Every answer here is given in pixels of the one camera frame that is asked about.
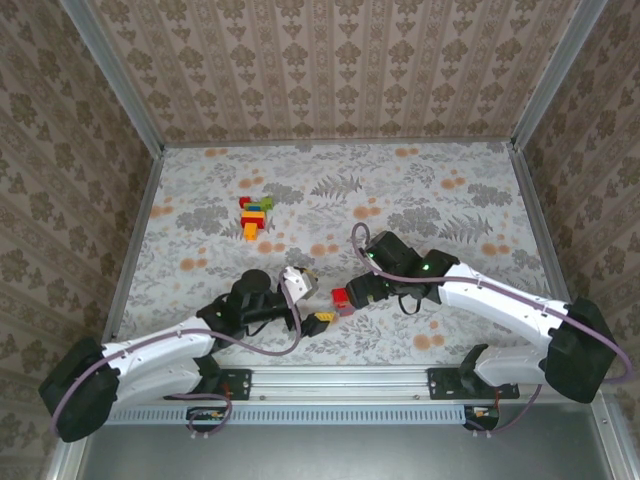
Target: patterned wall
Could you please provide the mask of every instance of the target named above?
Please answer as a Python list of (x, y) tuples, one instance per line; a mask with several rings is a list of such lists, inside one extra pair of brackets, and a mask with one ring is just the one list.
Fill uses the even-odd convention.
[(57, 1), (0, 2), (0, 478), (54, 445), (37, 386), (99, 335), (150, 158)]
[[(640, 2), (610, 0), (525, 153), (574, 295), (640, 363)], [(618, 390), (640, 445), (640, 382)]]
[(509, 136), (578, 0), (91, 0), (167, 142)]

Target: gray floor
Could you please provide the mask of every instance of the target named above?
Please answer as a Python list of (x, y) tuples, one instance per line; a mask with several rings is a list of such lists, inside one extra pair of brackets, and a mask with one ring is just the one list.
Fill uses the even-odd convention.
[(81, 479), (544, 480), (612, 478), (588, 406), (539, 405), (512, 430), (460, 426), (105, 427)]

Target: yellow lego brick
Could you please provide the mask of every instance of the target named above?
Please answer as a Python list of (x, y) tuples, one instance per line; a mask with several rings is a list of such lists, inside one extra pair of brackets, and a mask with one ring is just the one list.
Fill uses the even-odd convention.
[(266, 215), (264, 212), (249, 212), (249, 211), (243, 211), (242, 212), (242, 218), (266, 218)]
[(258, 225), (255, 223), (247, 223), (244, 226), (244, 238), (253, 241), (258, 238)]
[(333, 322), (336, 318), (336, 314), (333, 312), (316, 312), (316, 318), (321, 322)]

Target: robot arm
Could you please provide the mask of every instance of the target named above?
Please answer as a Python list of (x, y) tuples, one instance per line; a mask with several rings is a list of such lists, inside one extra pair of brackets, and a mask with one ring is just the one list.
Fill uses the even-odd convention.
[[(213, 393), (221, 371), (211, 353), (232, 342), (209, 333), (237, 341), (245, 336), (250, 324), (264, 324), (280, 317), (284, 317), (289, 330), (294, 329), (293, 312), (282, 288), (295, 308), (300, 300), (315, 293), (316, 279), (306, 270), (287, 267), (282, 284), (274, 292), (265, 272), (248, 270), (228, 294), (177, 325), (103, 346), (92, 338), (77, 342), (39, 388), (52, 415), (82, 373), (113, 354), (124, 350), (129, 353), (106, 362), (69, 398), (57, 423), (60, 437), (71, 442), (93, 433), (111, 411), (173, 394)], [(301, 324), (302, 336), (312, 336), (321, 330), (313, 315)]]
[[(439, 250), (420, 257), (392, 232), (371, 239), (361, 253), (389, 277), (369, 272), (351, 280), (346, 291), (356, 309), (391, 296), (401, 302), (409, 295), (418, 302), (427, 299), (480, 314), (530, 342), (521, 347), (473, 347), (460, 368), (461, 381), (470, 391), (506, 383), (548, 384), (572, 400), (589, 403), (615, 358), (599, 340), (546, 313), (566, 315), (615, 343), (599, 309), (586, 299), (566, 305), (527, 294), (487, 278)], [(532, 305), (537, 308), (523, 301), (535, 302)]]

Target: patterned floor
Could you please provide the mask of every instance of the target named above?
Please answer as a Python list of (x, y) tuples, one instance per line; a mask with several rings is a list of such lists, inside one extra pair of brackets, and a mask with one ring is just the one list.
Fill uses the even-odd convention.
[[(269, 195), (275, 208), (255, 243), (240, 227), (240, 196)], [(329, 292), (363, 273), (349, 244), (356, 221), (393, 230), (423, 254), (438, 248), (501, 281), (536, 294), (547, 283), (503, 143), (318, 145), (169, 149), (120, 329), (151, 333), (195, 313), (261, 268), (311, 268), (320, 291), (301, 307), (331, 308)], [(291, 342), (275, 321), (251, 343)], [(286, 357), (238, 347), (225, 365), (385, 365), (458, 363), (477, 343), (521, 342), (463, 310), (423, 304), (406, 317), (379, 302), (302, 341)]]

